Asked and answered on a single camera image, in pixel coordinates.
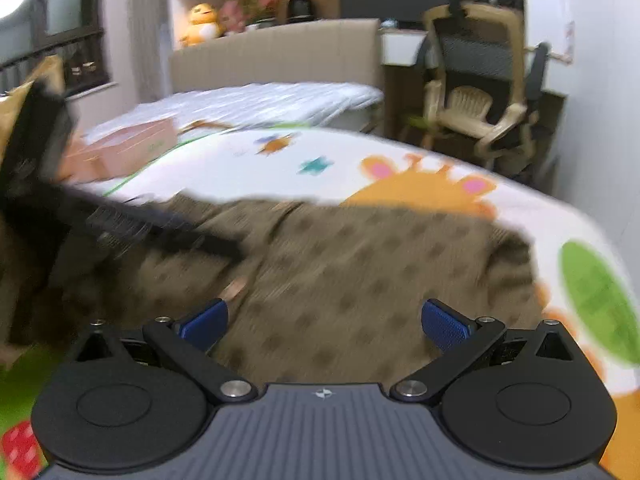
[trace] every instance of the curtain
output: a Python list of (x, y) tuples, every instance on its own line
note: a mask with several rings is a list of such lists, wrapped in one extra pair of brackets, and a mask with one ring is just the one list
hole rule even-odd
[(167, 0), (129, 0), (131, 57), (140, 101), (166, 96)]

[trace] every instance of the pink ear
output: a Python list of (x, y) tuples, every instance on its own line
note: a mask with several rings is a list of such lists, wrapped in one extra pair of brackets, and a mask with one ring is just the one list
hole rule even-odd
[(393, 161), (384, 156), (368, 156), (360, 163), (360, 168), (374, 180), (388, 178), (398, 172)]
[(495, 189), (491, 180), (479, 175), (466, 176), (460, 181), (460, 185), (469, 195), (482, 195)]

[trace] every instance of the teal star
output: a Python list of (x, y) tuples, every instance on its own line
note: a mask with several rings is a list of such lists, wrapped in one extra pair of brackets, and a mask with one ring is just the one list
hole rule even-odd
[(300, 171), (298, 173), (311, 173), (313, 175), (319, 175), (326, 170), (333, 163), (330, 160), (319, 156), (314, 160), (308, 160), (304, 164), (300, 165)]

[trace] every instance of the green oval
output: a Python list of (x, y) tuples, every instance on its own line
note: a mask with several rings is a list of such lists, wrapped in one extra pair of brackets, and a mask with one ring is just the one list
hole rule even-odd
[(613, 355), (640, 364), (636, 314), (603, 258), (570, 240), (562, 246), (560, 259), (564, 286), (591, 335)]

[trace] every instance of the beige headboard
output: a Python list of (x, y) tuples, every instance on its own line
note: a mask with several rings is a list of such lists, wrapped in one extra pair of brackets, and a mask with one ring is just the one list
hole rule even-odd
[(377, 20), (320, 20), (252, 30), (177, 50), (174, 92), (304, 81), (380, 87)]

